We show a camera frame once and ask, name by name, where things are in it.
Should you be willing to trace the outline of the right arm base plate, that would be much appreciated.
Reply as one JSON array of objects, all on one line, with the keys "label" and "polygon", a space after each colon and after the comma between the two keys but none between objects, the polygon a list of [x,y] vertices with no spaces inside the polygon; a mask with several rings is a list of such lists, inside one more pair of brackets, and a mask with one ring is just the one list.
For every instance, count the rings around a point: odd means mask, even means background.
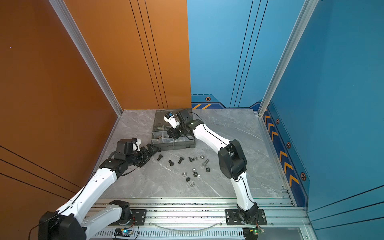
[{"label": "right arm base plate", "polygon": [[263,209],[243,211],[240,209],[226,209],[226,223],[229,226],[235,225],[259,225],[268,224],[265,211]]}]

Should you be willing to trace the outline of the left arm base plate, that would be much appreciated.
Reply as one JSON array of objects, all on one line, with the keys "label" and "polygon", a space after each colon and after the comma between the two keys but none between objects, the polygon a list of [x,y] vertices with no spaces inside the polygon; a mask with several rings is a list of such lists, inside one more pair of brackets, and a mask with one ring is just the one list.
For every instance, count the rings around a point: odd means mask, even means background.
[{"label": "left arm base plate", "polygon": [[109,226],[118,226],[118,227],[129,227],[129,226],[143,226],[145,224],[147,217],[146,209],[135,209],[131,210],[131,215],[128,220],[118,220],[114,223],[109,224]]}]

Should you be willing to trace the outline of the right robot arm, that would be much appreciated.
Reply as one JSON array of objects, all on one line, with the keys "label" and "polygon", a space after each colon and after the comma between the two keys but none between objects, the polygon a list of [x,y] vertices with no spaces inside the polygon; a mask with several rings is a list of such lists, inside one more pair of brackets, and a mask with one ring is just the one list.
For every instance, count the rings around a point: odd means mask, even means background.
[{"label": "right robot arm", "polygon": [[215,150],[218,153],[220,170],[231,180],[235,190],[240,220],[246,225],[257,222],[261,210],[251,194],[247,180],[248,162],[240,142],[221,137],[201,118],[194,119],[193,114],[187,109],[167,112],[164,121],[171,126],[167,134],[175,140],[182,135],[192,136]]}]

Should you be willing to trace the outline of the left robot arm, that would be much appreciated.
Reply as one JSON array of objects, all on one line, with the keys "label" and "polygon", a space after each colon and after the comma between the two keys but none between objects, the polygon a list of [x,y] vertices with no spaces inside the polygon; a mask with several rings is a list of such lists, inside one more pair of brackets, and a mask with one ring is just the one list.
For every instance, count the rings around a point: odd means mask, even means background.
[{"label": "left robot arm", "polygon": [[121,139],[116,150],[101,163],[96,173],[70,200],[55,212],[46,212],[39,220],[40,240],[89,240],[99,231],[116,223],[131,225],[134,216],[130,204],[121,200],[111,201],[107,207],[89,219],[86,214],[100,196],[118,178],[129,174],[130,166],[143,167],[161,149],[147,144],[141,146],[137,138]]}]

